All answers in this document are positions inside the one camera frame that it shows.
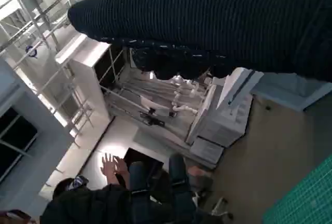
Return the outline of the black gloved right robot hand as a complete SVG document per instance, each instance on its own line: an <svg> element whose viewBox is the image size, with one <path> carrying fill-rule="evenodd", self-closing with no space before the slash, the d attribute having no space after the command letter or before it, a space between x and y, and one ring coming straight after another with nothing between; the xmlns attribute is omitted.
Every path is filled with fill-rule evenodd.
<svg viewBox="0 0 332 224"><path fill-rule="evenodd" d="M82 0L67 15L158 79L243 67L331 82L331 0Z"/></svg>

